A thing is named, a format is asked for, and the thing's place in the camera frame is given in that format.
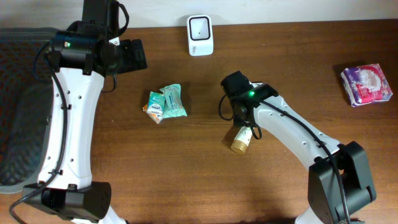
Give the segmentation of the orange tissue pack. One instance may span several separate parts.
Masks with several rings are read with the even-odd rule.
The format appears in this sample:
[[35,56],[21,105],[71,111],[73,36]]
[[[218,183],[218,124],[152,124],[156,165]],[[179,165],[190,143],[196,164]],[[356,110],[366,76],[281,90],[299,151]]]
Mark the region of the orange tissue pack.
[[157,124],[160,124],[163,120],[163,116],[161,114],[155,114],[148,111],[148,105],[143,106],[143,111]]

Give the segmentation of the white Pantene tube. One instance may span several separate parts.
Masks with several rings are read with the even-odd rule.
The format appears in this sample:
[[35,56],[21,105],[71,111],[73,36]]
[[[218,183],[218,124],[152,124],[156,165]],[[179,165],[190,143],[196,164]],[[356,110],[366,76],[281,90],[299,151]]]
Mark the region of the white Pantene tube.
[[252,138],[252,131],[250,127],[243,126],[234,138],[231,145],[231,150],[237,154],[243,155],[246,153],[249,143]]

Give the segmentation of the red purple tissue pack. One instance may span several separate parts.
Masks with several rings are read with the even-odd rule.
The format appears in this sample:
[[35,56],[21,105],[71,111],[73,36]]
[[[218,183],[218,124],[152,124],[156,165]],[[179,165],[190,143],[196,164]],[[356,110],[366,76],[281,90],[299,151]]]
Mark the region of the red purple tissue pack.
[[346,68],[340,77],[352,107],[386,102],[393,96],[378,63]]

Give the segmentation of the green wipes pack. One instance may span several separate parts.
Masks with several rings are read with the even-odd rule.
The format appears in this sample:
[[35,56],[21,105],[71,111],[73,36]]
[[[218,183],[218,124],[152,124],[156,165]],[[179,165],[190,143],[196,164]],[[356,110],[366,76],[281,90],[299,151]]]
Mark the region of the green wipes pack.
[[187,116],[181,101],[181,85],[172,84],[160,89],[165,97],[164,118],[177,118]]

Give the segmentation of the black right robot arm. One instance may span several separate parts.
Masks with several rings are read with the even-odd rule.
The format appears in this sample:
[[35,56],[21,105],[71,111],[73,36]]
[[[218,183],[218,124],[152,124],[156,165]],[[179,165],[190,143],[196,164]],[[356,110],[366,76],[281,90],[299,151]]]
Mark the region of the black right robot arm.
[[239,127],[232,150],[244,154],[266,130],[308,170],[309,208],[295,223],[352,223],[350,216],[375,201],[369,160],[357,142],[342,144],[297,114],[270,85],[250,82],[240,71],[221,81]]

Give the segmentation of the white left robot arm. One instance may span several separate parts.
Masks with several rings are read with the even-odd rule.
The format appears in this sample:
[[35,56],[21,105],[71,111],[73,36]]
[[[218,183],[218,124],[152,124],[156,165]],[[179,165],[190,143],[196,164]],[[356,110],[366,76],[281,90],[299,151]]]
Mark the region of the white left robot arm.
[[53,83],[49,140],[22,203],[73,223],[123,222],[111,207],[111,185],[92,179],[90,151],[105,78],[147,68],[142,41],[121,40],[126,15],[118,1],[85,1],[81,20],[41,48]]

